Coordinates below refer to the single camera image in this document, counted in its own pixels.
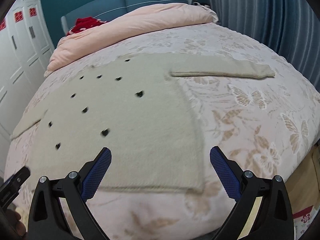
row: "curtain fold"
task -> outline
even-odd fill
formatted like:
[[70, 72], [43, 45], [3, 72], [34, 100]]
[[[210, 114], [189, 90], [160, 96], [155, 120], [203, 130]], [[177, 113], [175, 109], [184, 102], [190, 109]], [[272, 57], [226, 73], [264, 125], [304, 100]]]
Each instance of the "curtain fold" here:
[[320, 21], [306, 0], [210, 0], [221, 25], [286, 58], [320, 92]]

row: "blue curtain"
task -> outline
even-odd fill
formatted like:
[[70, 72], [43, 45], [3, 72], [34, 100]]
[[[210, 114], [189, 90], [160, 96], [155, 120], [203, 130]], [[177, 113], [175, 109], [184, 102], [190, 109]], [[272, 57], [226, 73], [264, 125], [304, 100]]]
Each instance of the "blue curtain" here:
[[320, 91], [320, 21], [306, 0], [210, 0], [221, 25], [286, 58]]

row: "cabinet handle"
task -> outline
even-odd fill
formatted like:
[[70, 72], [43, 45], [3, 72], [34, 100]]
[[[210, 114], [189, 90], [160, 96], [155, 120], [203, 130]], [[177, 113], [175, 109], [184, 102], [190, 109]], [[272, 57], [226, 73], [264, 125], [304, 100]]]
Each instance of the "cabinet handle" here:
[[14, 36], [13, 35], [11, 36], [11, 39], [12, 39], [12, 42], [13, 42], [13, 45], [14, 45], [14, 49], [17, 50], [17, 45], [16, 45], [16, 42], [14, 40]]
[[36, 37], [36, 35], [35, 35], [34, 30], [33, 30], [33, 26], [29, 27], [29, 31], [30, 31], [31, 37], [34, 39]]

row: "blue gripper pad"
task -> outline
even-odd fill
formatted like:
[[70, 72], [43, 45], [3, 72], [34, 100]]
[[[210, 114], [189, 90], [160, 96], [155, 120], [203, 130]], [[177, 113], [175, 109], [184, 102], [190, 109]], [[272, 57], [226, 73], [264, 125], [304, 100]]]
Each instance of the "blue gripper pad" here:
[[233, 198], [238, 202], [241, 197], [240, 182], [230, 169], [228, 163], [221, 156], [219, 150], [215, 147], [210, 151], [210, 162], [227, 192], [228, 197]]
[[84, 202], [93, 198], [110, 164], [111, 151], [106, 148], [82, 183], [81, 198]]

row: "pink blanket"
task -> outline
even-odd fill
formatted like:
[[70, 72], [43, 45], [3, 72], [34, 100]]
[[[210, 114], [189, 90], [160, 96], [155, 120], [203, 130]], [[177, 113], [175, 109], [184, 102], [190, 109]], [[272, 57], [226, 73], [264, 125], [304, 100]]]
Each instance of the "pink blanket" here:
[[207, 8], [184, 3], [154, 4], [138, 8], [101, 26], [62, 38], [50, 58], [44, 76], [133, 36], [213, 22], [212, 12]]

